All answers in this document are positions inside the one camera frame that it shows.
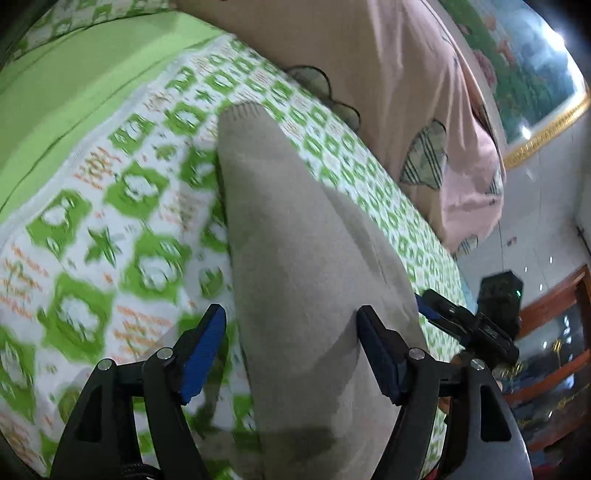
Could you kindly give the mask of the green patterned bed sheet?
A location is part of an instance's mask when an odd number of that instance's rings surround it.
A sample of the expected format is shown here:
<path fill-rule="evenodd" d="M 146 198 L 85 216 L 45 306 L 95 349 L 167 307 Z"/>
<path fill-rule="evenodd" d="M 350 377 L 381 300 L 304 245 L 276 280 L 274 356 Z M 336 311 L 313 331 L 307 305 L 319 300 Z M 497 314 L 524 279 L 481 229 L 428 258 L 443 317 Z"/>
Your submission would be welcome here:
<path fill-rule="evenodd" d="M 417 292 L 456 263 L 349 126 L 228 33 L 164 1 L 62 1 L 1 73 L 1 430 L 47 475 L 94 365 L 233 306 L 218 113 L 262 103 L 311 175 L 370 214 Z"/>

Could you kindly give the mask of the gold-framed landscape painting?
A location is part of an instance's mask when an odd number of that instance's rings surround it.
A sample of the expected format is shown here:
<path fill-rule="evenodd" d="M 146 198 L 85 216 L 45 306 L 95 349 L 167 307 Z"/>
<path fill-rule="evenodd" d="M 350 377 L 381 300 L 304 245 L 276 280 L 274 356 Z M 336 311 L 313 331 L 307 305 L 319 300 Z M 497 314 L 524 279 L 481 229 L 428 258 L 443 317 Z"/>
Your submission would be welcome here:
<path fill-rule="evenodd" d="M 590 108 L 590 86 L 562 36 L 524 1 L 439 1 L 476 61 L 514 168 Z"/>

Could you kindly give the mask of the beige knit sweater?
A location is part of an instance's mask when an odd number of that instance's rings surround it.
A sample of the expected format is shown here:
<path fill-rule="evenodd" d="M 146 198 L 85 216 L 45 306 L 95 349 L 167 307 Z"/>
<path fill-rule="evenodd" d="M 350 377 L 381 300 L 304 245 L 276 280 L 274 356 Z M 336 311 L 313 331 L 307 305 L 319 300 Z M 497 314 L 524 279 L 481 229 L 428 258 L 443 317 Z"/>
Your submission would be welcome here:
<path fill-rule="evenodd" d="M 384 233 L 318 182 L 256 103 L 218 119 L 235 308 L 269 479 L 368 479 L 399 410 L 356 337 L 374 308 L 424 347 L 415 294 Z"/>

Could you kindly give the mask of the pink heart-print duvet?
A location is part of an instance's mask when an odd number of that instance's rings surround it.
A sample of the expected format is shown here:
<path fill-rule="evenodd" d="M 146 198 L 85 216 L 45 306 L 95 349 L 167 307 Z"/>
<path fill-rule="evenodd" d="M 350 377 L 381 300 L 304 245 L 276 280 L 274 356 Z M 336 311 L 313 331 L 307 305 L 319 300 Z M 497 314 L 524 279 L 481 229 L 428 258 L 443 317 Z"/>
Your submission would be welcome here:
<path fill-rule="evenodd" d="M 182 1 L 356 132 L 454 256 L 498 224 L 505 171 L 467 65 L 421 1 Z"/>

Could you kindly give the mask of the wooden glass cabinet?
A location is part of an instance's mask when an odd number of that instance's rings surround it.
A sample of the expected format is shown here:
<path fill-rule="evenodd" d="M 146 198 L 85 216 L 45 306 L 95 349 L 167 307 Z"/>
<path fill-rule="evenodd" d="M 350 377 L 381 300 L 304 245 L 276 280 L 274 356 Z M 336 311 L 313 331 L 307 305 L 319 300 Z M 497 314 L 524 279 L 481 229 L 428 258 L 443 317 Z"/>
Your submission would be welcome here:
<path fill-rule="evenodd" d="M 590 418 L 590 270 L 586 265 L 521 311 L 520 357 L 504 393 L 530 453 Z"/>

